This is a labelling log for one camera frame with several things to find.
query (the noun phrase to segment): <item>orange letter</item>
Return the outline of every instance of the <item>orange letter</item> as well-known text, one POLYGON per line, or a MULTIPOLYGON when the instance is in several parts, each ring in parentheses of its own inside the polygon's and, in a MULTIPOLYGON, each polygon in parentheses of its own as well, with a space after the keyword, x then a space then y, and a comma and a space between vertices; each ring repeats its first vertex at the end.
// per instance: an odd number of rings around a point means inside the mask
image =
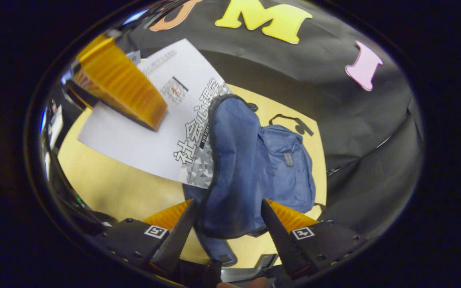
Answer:
POLYGON ((165 22, 165 18, 163 17, 161 20, 159 20, 159 22, 154 24, 154 26, 150 27, 150 30, 163 31, 176 27, 178 24, 181 24, 181 22, 183 22, 184 19, 186 19, 188 14, 190 14, 190 11, 192 11, 193 6, 195 6, 195 4, 201 1, 202 0, 190 0, 184 3, 182 5, 181 11, 179 11, 179 14, 177 14, 174 20, 165 22))

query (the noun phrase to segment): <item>white paper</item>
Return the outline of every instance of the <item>white paper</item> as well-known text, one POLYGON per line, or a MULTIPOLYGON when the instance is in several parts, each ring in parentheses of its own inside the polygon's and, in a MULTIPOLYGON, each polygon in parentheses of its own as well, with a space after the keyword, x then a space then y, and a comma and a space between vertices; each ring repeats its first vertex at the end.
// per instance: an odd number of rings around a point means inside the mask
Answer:
POLYGON ((168 103, 157 131, 99 102, 78 140, 140 170, 207 188, 212 179, 207 107, 215 96, 230 93, 230 89, 186 39, 142 60, 138 68, 168 103))

